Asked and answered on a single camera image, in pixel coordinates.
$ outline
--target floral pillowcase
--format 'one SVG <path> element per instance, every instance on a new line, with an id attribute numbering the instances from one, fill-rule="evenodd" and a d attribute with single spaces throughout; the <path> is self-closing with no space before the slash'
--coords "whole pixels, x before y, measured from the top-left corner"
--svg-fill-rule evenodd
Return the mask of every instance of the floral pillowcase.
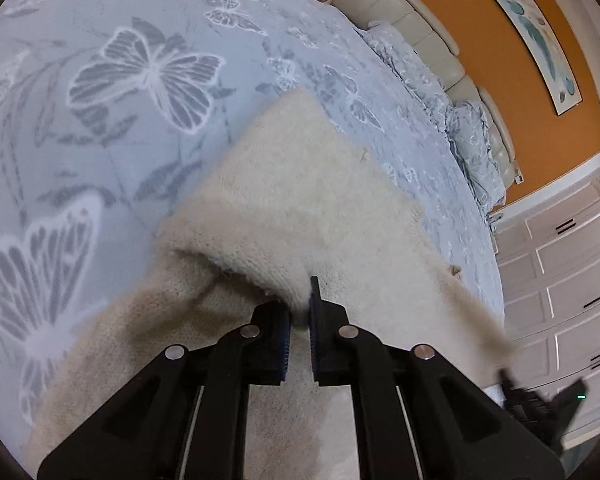
<path id="1" fill-rule="evenodd" d="M 507 191 L 498 163 L 491 156 L 489 123 L 483 105 L 462 101 L 449 108 L 446 127 L 451 152 L 486 218 L 494 206 L 504 203 Z"/>

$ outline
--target pillow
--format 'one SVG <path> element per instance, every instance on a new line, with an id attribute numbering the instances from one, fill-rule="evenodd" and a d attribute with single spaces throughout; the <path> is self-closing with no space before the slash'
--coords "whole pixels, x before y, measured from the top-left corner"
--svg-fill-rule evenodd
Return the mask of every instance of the pillow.
<path id="1" fill-rule="evenodd" d="M 451 152 L 486 219 L 495 205 L 504 204 L 507 190 L 498 163 L 491 156 L 489 123 L 483 104 L 459 102 L 449 108 L 446 124 Z"/>
<path id="2" fill-rule="evenodd" d="M 369 30 L 359 29 L 358 34 L 420 102 L 437 130 L 446 135 L 446 114 L 452 104 L 442 81 L 395 27 L 384 22 L 370 22 L 369 25 Z"/>

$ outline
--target white baseboard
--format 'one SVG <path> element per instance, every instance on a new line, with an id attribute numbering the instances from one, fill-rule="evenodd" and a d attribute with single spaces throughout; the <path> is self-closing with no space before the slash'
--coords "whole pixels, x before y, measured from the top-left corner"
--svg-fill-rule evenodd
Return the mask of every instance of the white baseboard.
<path id="1" fill-rule="evenodd" d="M 534 191 L 530 195 L 527 195 L 520 200 L 516 200 L 515 202 L 504 206 L 502 209 L 499 209 L 498 213 L 502 214 L 502 217 L 494 224 L 497 226 L 501 222 L 505 222 L 514 216 L 536 207 L 552 196 L 555 196 L 556 194 L 563 192 L 568 187 L 573 186 L 579 180 L 583 179 L 587 175 L 590 175 L 599 168 L 600 152 L 596 153 L 589 160 L 586 160 L 580 164 L 577 168 L 574 168 L 569 173 L 565 173 L 563 176 L 547 184 L 546 186 L 541 187 L 537 191 Z"/>

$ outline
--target bed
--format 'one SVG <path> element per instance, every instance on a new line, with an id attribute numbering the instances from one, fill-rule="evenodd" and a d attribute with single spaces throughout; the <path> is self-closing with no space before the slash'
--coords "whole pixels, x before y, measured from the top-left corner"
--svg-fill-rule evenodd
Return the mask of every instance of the bed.
<path id="1" fill-rule="evenodd" d="M 490 232 L 448 141 L 335 6 L 366 27 L 368 15 L 351 14 L 346 0 L 0 8 L 0 438 L 18 460 L 81 323 L 144 274 L 160 220 L 295 86 L 420 203 L 432 243 L 503 317 Z M 443 78 L 449 95 L 477 93 L 491 110 L 512 182 L 504 122 L 459 63 L 446 62 L 458 78 Z"/>
<path id="2" fill-rule="evenodd" d="M 330 0 L 355 25 L 391 23 L 414 47 L 420 59 L 440 78 L 451 101 L 484 104 L 493 158 L 505 187 L 522 182 L 513 140 L 498 107 L 484 87 L 476 87 L 458 59 L 460 47 L 446 27 L 421 0 Z"/>

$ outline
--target beige knit fabric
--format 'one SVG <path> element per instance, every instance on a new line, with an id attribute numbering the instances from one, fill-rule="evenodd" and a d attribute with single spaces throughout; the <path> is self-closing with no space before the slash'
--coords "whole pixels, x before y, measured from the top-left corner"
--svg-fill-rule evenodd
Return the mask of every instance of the beige knit fabric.
<path id="1" fill-rule="evenodd" d="M 357 478 L 349 389 L 312 379 L 302 323 L 311 275 L 352 323 L 393 346 L 427 342 L 481 386 L 510 351 L 419 217 L 312 96 L 288 92 L 164 220 L 148 276 L 69 352 L 36 417 L 29 471 L 163 348 L 214 343 L 266 293 L 287 302 L 296 323 L 286 383 L 252 388 L 245 476 Z"/>

